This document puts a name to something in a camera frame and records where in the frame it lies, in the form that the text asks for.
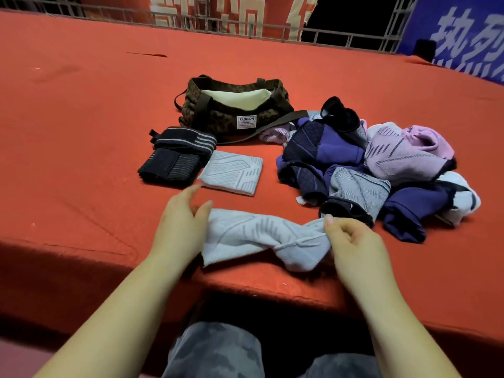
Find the fingernail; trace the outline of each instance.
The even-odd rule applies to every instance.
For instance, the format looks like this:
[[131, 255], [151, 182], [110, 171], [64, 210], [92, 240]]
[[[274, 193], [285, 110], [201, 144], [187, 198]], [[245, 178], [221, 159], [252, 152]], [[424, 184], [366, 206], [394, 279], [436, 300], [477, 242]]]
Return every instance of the fingernail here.
[[324, 216], [324, 221], [327, 223], [327, 224], [334, 224], [334, 217], [331, 215], [331, 214], [326, 214]]

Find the red fabric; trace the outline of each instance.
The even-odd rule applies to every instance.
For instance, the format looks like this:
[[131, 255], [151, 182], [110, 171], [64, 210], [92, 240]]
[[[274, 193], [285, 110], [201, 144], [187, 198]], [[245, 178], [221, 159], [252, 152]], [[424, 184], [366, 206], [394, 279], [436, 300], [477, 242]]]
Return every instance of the red fabric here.
[[[397, 241], [381, 224], [376, 231], [422, 322], [504, 342], [501, 86], [402, 56], [0, 14], [0, 30], [9, 32], [0, 38], [2, 313], [57, 330], [78, 326], [147, 255], [176, 193], [136, 173], [152, 152], [149, 130], [177, 125], [173, 97], [200, 74], [234, 83], [279, 77], [295, 108], [318, 109], [337, 95], [368, 125], [428, 126], [450, 142], [482, 207], [456, 230], [430, 226], [424, 245]], [[317, 217], [278, 182], [281, 146], [221, 150], [264, 159], [255, 197], [202, 190], [198, 202], [300, 224]], [[255, 259], [198, 270], [193, 281], [202, 284], [179, 287], [173, 317], [203, 286], [351, 311], [335, 278], [308, 281]]]

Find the bag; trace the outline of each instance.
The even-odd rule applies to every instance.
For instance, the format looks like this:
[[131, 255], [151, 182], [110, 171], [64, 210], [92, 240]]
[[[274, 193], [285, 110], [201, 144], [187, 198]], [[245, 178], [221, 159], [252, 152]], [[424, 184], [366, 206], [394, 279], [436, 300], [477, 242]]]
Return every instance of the bag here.
[[[180, 106], [177, 98], [184, 93], [186, 101]], [[280, 80], [258, 78], [255, 83], [234, 85], [200, 75], [189, 80], [174, 102], [182, 113], [181, 126], [217, 136], [218, 145], [252, 139], [268, 128], [308, 117], [306, 110], [294, 111]]]

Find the hand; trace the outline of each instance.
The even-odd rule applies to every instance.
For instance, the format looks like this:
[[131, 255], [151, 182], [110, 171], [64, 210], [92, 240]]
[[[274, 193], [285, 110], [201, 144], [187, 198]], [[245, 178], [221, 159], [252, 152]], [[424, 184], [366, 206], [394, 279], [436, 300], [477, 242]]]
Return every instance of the hand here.
[[324, 217], [324, 229], [338, 277], [361, 308], [401, 297], [380, 235], [360, 221], [331, 215]]
[[202, 251], [207, 236], [212, 201], [191, 209], [199, 185], [192, 185], [170, 199], [161, 216], [149, 258], [175, 263], [180, 272]]

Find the grey camouflage pants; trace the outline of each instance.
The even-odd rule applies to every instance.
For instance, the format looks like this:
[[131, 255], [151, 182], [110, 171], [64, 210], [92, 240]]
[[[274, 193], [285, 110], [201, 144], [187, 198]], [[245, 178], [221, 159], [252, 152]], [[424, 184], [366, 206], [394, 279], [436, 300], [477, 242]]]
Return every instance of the grey camouflage pants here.
[[[218, 322], [197, 322], [179, 337], [162, 378], [264, 377], [259, 340], [246, 330]], [[326, 354], [300, 378], [380, 378], [376, 358]]]

